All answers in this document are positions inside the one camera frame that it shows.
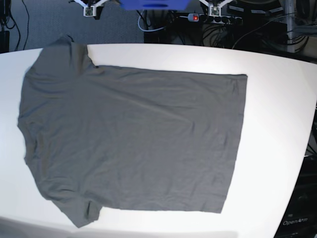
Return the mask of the grey T-shirt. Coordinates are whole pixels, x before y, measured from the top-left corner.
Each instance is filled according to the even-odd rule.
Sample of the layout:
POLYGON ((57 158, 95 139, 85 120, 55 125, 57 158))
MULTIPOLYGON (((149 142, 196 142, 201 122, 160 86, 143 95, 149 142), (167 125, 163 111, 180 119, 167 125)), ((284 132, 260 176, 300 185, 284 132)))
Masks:
POLYGON ((77 227, 109 207, 220 213, 247 76, 96 66, 60 38, 26 72, 18 128, 43 198, 77 227))

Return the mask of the black power strip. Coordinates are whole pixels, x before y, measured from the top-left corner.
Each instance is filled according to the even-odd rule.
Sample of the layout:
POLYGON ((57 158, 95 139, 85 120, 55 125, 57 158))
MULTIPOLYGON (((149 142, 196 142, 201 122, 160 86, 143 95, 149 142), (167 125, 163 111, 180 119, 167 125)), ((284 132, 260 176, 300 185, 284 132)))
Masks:
POLYGON ((243 19, 236 16, 206 16, 198 13, 190 13, 185 16, 190 22, 201 22, 206 24, 242 25, 243 19))

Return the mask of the blue plastic box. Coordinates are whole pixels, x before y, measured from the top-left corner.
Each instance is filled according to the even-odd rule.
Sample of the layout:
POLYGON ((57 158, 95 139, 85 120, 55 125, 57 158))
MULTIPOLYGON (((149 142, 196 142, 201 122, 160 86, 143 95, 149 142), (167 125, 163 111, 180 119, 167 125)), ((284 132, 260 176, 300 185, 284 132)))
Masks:
POLYGON ((190 0, 120 0, 125 10, 184 10, 190 0))

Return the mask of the black OpenArm case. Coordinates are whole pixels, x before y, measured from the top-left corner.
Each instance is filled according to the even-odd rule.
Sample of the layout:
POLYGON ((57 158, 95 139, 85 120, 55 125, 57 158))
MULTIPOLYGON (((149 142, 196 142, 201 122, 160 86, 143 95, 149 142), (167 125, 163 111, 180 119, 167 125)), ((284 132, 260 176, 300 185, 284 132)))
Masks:
POLYGON ((304 158, 293 193, 276 238, 315 238, 317 236, 317 158, 304 158))

